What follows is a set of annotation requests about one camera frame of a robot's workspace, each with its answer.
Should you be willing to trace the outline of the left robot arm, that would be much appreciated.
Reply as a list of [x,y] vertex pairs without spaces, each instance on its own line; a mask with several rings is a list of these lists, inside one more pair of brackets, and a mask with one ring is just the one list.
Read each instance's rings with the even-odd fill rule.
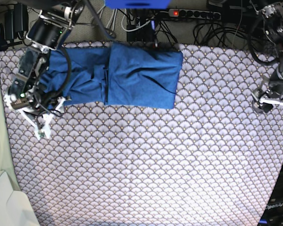
[[[251,0],[257,19],[247,35],[247,45],[252,58],[260,65],[273,66],[275,71],[267,79],[266,91],[258,87],[252,92],[252,107],[256,113],[269,113],[274,105],[283,106],[283,0]],[[260,60],[251,44],[251,37],[259,24],[263,25],[263,33],[273,44],[276,57],[272,61]]]

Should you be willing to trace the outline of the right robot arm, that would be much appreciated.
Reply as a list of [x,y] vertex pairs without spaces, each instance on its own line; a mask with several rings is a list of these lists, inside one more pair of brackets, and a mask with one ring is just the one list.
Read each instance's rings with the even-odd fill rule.
[[[89,9],[107,38],[113,40],[116,34],[103,25],[88,0],[24,0],[22,3],[40,9],[40,13],[26,35],[31,45],[19,61],[18,71],[4,95],[4,102],[10,110],[19,112],[33,126],[37,139],[49,138],[50,121],[54,116],[61,116],[64,102],[68,100],[63,97],[62,91],[70,80],[71,60],[62,44],[77,24],[84,8]],[[52,51],[66,58],[67,73],[56,91],[45,93],[40,79],[49,68]]]

